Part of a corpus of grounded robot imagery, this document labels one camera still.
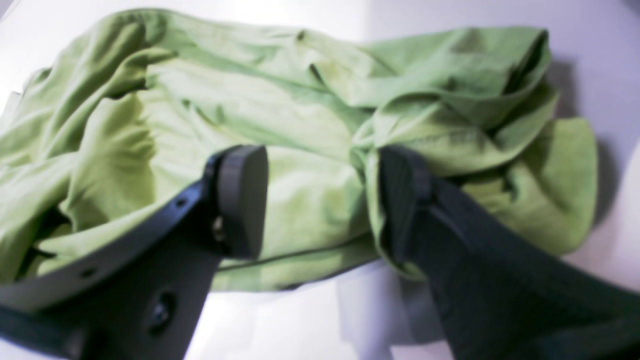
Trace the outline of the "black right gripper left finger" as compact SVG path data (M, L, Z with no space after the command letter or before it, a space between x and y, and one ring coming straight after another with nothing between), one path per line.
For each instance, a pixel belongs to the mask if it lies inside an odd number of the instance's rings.
M200 180L119 239L1 289L1 337L67 360L182 360L222 260L255 260L265 146L215 153Z

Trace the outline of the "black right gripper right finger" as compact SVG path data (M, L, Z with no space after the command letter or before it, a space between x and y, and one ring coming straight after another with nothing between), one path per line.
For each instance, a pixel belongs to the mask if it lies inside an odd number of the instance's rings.
M429 283L457 360L637 360L639 294L524 241L402 146L380 151L382 246Z

